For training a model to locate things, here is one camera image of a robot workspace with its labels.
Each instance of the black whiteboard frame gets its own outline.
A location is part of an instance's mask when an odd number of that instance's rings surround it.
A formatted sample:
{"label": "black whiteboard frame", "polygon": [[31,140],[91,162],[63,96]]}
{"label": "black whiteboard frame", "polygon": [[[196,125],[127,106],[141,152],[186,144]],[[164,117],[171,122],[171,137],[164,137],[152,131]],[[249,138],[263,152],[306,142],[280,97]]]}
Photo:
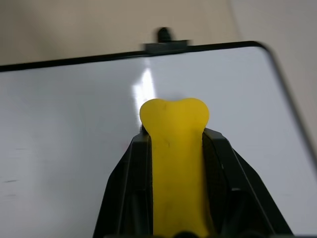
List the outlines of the black whiteboard frame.
{"label": "black whiteboard frame", "polygon": [[[224,50],[224,49],[242,48],[242,47],[260,47],[264,49],[266,53],[268,54],[274,73],[277,75],[279,79],[278,80],[279,86],[286,97],[289,108],[292,111],[294,119],[301,132],[302,138],[306,144],[307,150],[313,159],[315,170],[317,171],[317,155],[314,151],[314,147],[308,136],[307,130],[304,127],[303,120],[298,113],[297,106],[295,105],[295,102],[291,97],[291,93],[285,81],[285,77],[283,76],[276,60],[274,59],[274,54],[266,45],[256,41],[243,41],[243,42],[231,42],[231,43],[221,43],[221,44],[212,44],[212,45],[188,46],[188,49],[184,53]],[[64,65],[75,65],[75,64],[82,64],[82,63],[93,63],[93,62],[103,62],[103,61],[112,61],[112,60],[124,60],[124,59],[138,58],[138,57],[155,57],[155,56],[151,56],[147,54],[147,52],[145,51],[135,51],[135,52],[118,53],[118,54],[110,54],[110,55],[88,56],[88,57],[70,58],[70,59],[57,59],[57,60],[41,61],[41,62],[2,65],[0,66],[0,72],[56,67],[56,66],[64,66]]]}

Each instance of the whiteboard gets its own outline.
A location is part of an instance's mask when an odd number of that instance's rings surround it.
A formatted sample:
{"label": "whiteboard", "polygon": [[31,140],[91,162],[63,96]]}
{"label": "whiteboard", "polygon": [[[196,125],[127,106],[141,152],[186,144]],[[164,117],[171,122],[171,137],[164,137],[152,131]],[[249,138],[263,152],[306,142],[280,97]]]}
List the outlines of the whiteboard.
{"label": "whiteboard", "polygon": [[91,237],[140,106],[186,97],[207,104],[207,127],[258,172],[292,231],[317,234],[313,158],[268,52],[250,46],[1,72],[0,235]]}

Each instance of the black clip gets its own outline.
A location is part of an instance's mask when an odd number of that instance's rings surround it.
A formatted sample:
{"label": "black clip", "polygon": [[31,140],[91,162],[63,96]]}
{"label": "black clip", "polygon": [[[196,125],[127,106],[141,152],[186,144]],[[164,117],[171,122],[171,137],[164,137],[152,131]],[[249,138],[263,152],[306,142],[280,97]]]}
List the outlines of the black clip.
{"label": "black clip", "polygon": [[172,40],[170,30],[167,27],[158,30],[157,41],[157,43],[144,44],[148,55],[162,56],[187,52],[188,40]]}

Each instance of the yellow silicone bone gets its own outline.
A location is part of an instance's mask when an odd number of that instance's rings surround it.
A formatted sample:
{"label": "yellow silicone bone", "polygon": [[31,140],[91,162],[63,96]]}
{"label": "yellow silicone bone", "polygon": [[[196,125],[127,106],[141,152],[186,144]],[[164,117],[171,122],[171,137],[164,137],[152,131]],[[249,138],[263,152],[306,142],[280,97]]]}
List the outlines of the yellow silicone bone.
{"label": "yellow silicone bone", "polygon": [[152,141],[154,235],[214,234],[203,161],[207,106],[194,98],[153,99],[142,105],[140,118]]}

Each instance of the white board surface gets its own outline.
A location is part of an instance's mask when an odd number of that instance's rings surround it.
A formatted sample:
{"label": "white board surface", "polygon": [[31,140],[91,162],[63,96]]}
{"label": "white board surface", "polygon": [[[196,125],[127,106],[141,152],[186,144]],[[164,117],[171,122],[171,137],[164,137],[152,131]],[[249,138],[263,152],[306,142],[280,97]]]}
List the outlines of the white board surface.
{"label": "white board surface", "polygon": [[317,234],[317,179],[259,47],[0,73],[0,235],[91,237],[106,181],[151,98],[194,97],[295,234]]}

